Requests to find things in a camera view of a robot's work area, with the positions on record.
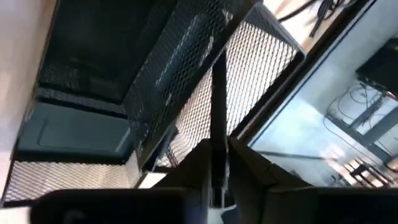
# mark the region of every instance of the black metal mesh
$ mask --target black metal mesh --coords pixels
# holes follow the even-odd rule
[[[15,162],[3,200],[33,199],[58,189],[134,187],[141,176],[142,145],[153,140],[163,124],[172,123],[172,113],[181,106],[175,114],[179,113],[178,135],[163,160],[176,166],[209,137],[211,70],[196,71],[243,3],[181,0],[177,4],[124,99],[136,149],[124,166]],[[298,51],[277,29],[275,18],[264,17],[260,9],[252,11],[227,46],[229,133]],[[188,89],[192,80],[198,80],[196,88]],[[184,97],[188,101],[178,105]]]
[[[299,51],[285,38],[266,8],[254,8],[227,46],[227,132],[237,127]],[[170,143],[179,162],[210,137],[211,72],[203,77],[177,120],[179,135]],[[171,166],[164,157],[161,166]]]
[[[142,145],[172,122],[181,99],[192,94],[193,88],[187,86],[203,76],[198,69],[243,2],[178,2],[124,100],[138,157]]]
[[[131,66],[135,64],[136,46],[142,49],[148,44],[138,43],[137,39],[146,25],[143,21],[153,15],[154,3],[155,0],[60,1],[39,84],[121,103],[134,79]],[[154,9],[162,21],[163,15]],[[150,28],[152,32],[162,29]]]

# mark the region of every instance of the wooden surface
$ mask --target wooden surface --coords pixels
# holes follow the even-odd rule
[[[308,0],[264,0],[264,5],[276,16],[276,18],[284,17],[290,14]],[[295,17],[285,21],[282,25],[293,36],[293,38],[302,46],[304,51],[309,52],[322,34],[336,19],[341,12],[339,9],[330,19],[323,21],[314,38],[309,37],[312,28],[315,25],[317,12],[320,1],[313,4]]]
[[[56,0],[0,0],[0,193]]]

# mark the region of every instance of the wire mesh shelf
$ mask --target wire mesh shelf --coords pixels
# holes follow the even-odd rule
[[[174,121],[178,134],[158,164],[176,166],[210,136],[211,66],[224,46],[228,134],[302,54],[262,4],[180,0],[123,100],[134,133],[128,161],[121,166],[13,161],[3,202],[58,189],[133,188],[146,151]]]

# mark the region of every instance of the wire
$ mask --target wire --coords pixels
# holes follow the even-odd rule
[[[279,19],[279,22],[285,22],[286,20],[289,20],[298,14],[300,14],[302,11],[306,10],[308,7],[310,7],[312,4],[316,3],[318,0],[309,0],[306,2],[304,5],[300,6],[298,9],[294,10],[293,12],[289,13],[288,15],[282,17]]]
[[[337,11],[337,9],[339,8],[347,8],[347,7],[351,7],[353,6],[358,0],[348,0],[348,3],[345,3],[346,0],[309,0],[308,2],[306,2],[304,5],[300,6],[299,8],[297,8],[296,10],[294,10],[293,12],[289,13],[288,15],[282,17],[279,19],[279,22],[285,22],[295,16],[297,16],[298,14],[300,14],[301,12],[303,12],[304,10],[306,10],[307,8],[309,8],[312,4],[315,4],[317,1],[322,1],[322,3],[319,6],[318,12],[317,12],[317,21],[315,22],[315,25],[313,27],[313,29],[311,30],[310,33],[310,37],[314,37],[315,34],[317,33],[319,27],[321,26],[323,21],[328,20],[329,18],[331,18]]]
[[[352,90],[352,91],[349,91],[351,88],[354,88],[355,86],[356,86],[356,85],[353,85],[353,86],[349,87],[349,88],[348,88],[348,91],[346,91],[345,94],[344,94],[343,96],[341,96],[340,99],[337,101],[337,109],[338,109],[338,111],[339,111],[343,116],[346,116],[347,118],[349,118],[349,119],[351,119],[351,120],[354,120],[354,118],[351,117],[351,116],[348,116],[346,113],[343,112],[343,110],[341,110],[341,108],[340,108],[340,103],[341,103],[341,101],[343,100],[343,98],[346,96],[347,92],[352,93],[352,92],[354,92],[354,91],[357,91],[357,90],[362,89],[362,87],[359,87],[359,88],[355,88],[355,89]]]
[[[354,86],[355,86],[355,85],[348,87],[347,90],[346,90],[342,95],[337,96],[337,97],[328,105],[328,107],[327,107],[326,110],[327,110],[327,111],[330,111],[330,108],[331,108],[332,104],[335,103],[335,102],[338,101],[338,100],[341,100],[342,97],[344,97],[344,96],[350,91],[350,89],[352,89]],[[362,151],[360,151],[359,149],[355,148],[351,143],[349,143],[347,140],[345,140],[345,139],[344,139],[343,137],[341,137],[339,134],[335,133],[335,132],[332,131],[330,128],[328,128],[328,126],[327,126],[326,123],[325,123],[325,120],[326,120],[326,116],[323,117],[323,126],[324,126],[329,132],[331,132],[333,135],[335,135],[336,137],[338,137],[339,139],[341,139],[342,141],[344,141],[351,149],[354,149],[355,151],[359,152],[360,154],[362,154],[363,156],[365,156],[366,158],[368,158],[368,159],[369,159],[370,161],[372,161],[373,163],[378,164],[378,163],[377,163],[374,159],[372,159],[370,156],[366,155],[364,152],[362,152]],[[393,173],[398,173],[398,170],[395,170],[395,169],[389,167],[386,163],[383,162],[382,165],[383,165],[384,167],[386,167],[388,170],[390,170],[391,172],[393,172]]]

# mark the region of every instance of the metal mesh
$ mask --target metal mesh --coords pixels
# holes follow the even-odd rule
[[[129,187],[124,166],[15,162],[5,202],[35,199],[59,189]]]
[[[224,9],[233,15],[237,8],[238,1],[178,2],[124,100],[138,157],[143,143],[152,140],[160,126],[172,122],[171,108],[191,95],[193,89],[187,89],[187,85],[197,78],[194,75],[213,40],[232,18],[225,16]]]
[[[264,7],[247,16],[227,46],[227,132],[230,134],[293,60],[298,47],[278,32]],[[179,135],[170,143],[179,162],[210,137],[211,72],[201,80],[177,120]],[[164,157],[161,166],[170,166]]]

